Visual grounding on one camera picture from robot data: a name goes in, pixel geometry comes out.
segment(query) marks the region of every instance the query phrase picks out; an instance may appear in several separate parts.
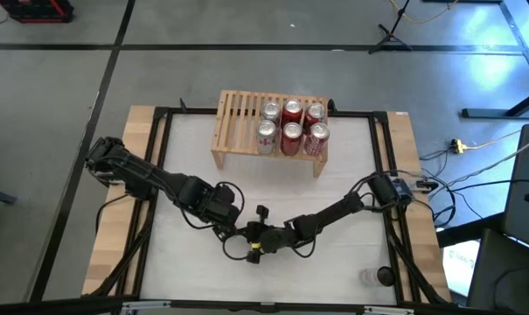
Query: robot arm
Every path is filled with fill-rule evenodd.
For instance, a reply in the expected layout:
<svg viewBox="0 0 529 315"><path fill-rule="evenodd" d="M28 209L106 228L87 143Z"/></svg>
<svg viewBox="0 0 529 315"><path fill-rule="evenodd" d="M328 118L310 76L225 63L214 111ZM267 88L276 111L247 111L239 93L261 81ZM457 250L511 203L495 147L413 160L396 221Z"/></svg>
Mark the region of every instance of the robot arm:
<svg viewBox="0 0 529 315"><path fill-rule="evenodd" d="M196 176L168 173L131 154L117 138L97 140L86 157L86 168L93 175L110 173L111 178L124 181L127 194L140 200L146 200L154 188L160 189L181 211L225 230L234 230L239 217L228 186L213 187Z"/></svg>

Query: wooden slatted shelf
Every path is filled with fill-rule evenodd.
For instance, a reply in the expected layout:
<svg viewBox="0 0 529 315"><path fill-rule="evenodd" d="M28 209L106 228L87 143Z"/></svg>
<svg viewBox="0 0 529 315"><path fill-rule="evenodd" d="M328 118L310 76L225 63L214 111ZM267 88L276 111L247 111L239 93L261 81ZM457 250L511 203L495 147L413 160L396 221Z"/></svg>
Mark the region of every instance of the wooden slatted shelf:
<svg viewBox="0 0 529 315"><path fill-rule="evenodd" d="M317 178L328 161L328 142L318 156L305 154L303 146L297 154L286 157L280 151L281 133L276 134L275 152L269 155L260 154L256 149L256 125L260 121L261 106L266 102L277 102L283 108L287 100L298 100L303 110L308 105L319 102L327 109L328 100L323 97L273 94L247 91L221 91L215 130L213 132L212 155L219 169L223 168L226 154L244 154L268 158L291 158L313 161L313 175ZM303 125L304 112L301 118Z"/></svg>

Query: silver soda can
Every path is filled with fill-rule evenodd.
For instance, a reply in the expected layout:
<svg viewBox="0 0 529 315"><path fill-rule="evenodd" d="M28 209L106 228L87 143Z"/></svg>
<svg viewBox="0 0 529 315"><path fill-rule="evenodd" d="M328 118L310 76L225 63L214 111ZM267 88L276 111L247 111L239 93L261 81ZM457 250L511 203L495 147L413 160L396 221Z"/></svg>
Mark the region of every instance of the silver soda can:
<svg viewBox="0 0 529 315"><path fill-rule="evenodd" d="M269 120L274 123L276 127L280 125L280 105L274 101L269 101L261 108L261 119Z"/></svg>
<svg viewBox="0 0 529 315"><path fill-rule="evenodd" d="M275 149L276 126L269 120L261 120L256 126L256 149L260 154L270 154Z"/></svg>
<svg viewBox="0 0 529 315"><path fill-rule="evenodd" d="M326 145L326 141L330 137L331 133L328 131L328 127L321 122L317 122L310 126L309 135L305 139L303 148L305 152L311 156L317 156L323 150Z"/></svg>

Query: white cable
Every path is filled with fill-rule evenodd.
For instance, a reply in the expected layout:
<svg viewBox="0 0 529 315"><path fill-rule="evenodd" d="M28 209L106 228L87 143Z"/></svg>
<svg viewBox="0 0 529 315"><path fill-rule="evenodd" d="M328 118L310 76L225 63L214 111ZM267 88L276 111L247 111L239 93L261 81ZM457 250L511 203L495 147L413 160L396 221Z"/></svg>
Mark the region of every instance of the white cable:
<svg viewBox="0 0 529 315"><path fill-rule="evenodd" d="M449 182L449 186L452 186L452 185L454 185L454 184L456 184L456 183L458 183L458 182L460 182L460 181L464 181L464 180L468 179L469 177L479 175L479 174L481 174L482 172L485 172L485 171L487 171L487 170L489 170L489 169L491 169L491 168L494 168L494 167L496 167L497 165L500 165L501 163L503 163L504 161L516 157L520 152L522 152L522 151L524 151L524 150L526 150L526 149L528 149L528 148L529 148L529 143L525 144L525 146L523 146L522 148L520 148L520 149L517 150L516 152L512 153L511 155L509 155L509 156L507 156L507 157L504 157L504 158L500 159L499 161L497 161L497 162L494 163L494 164L491 164L490 166L486 166L486 167L484 167L483 169L481 169L481 170L479 170L479 171L473 171L472 173L470 173L470 174L468 174L468 175L464 175L464 176L462 176L462 177L460 177L460 178L457 178L457 179L455 179L455 180L451 180L451 181Z"/></svg>
<svg viewBox="0 0 529 315"><path fill-rule="evenodd" d="M522 129L519 129L519 130L514 131L514 132L512 132L512 133L510 133L510 134L507 134L507 135L504 135L504 136L500 136L500 137L497 138L497 139L493 139L493 140L491 140L491 141L489 141L489 142L487 142L487 143L482 143L482 144L477 145L477 146L473 146L473 147L469 147L469 146L467 146L467 147L465 147L464 149L466 149L466 150L482 149L483 147L486 147L486 146L488 146L488 145L490 145L490 144L494 144L494 143L496 143L497 141L500 141L500 140L503 140L503 139L505 139L505 138L507 138L507 137L510 137L510 136L516 135L516 134L518 134L521 130L522 130Z"/></svg>

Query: white paper mat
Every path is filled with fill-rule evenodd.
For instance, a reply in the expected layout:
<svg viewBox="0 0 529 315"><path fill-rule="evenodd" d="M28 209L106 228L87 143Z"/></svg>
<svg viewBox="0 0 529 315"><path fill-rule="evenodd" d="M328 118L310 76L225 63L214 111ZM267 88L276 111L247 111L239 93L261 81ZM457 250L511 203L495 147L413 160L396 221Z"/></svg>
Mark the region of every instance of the white paper mat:
<svg viewBox="0 0 529 315"><path fill-rule="evenodd" d="M270 209L268 224L313 214L340 200L358 180L374 172L369 124L361 118L331 118L329 160L320 178L312 162L227 155L218 170L210 152L214 115L174 115L164 169L196 175L211 185L235 183L247 199L237 221L256 221L256 206ZM370 198L365 197L366 204ZM194 224L202 223L191 217ZM240 237L227 242L232 256L249 250ZM300 248L307 253L310 245ZM394 305L393 288L370 288L363 269L389 266L382 216L356 213L326 227L314 255L302 259L289 248L265 255L260 264L225 257L212 230L194 230L159 194L142 298L320 304Z"/></svg>

